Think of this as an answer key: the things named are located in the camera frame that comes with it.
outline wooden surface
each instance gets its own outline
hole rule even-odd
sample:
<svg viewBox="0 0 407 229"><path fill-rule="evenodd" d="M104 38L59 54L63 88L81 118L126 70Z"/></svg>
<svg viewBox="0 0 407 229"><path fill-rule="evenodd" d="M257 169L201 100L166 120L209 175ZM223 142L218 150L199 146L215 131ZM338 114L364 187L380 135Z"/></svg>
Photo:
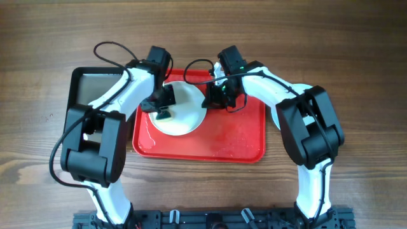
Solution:
<svg viewBox="0 0 407 229"><path fill-rule="evenodd" d="M70 228L73 213L94 209L85 190L53 181L48 157L72 70L108 66L92 54L106 40L140 58L165 47L180 68L237 45L287 81L323 86L346 138L332 203L353 207L358 228L407 228L405 1L33 2L0 6L0 228ZM290 207L296 166L270 119L266 131L266 154L252 165L147 159L129 143L125 193L136 209Z"/></svg>

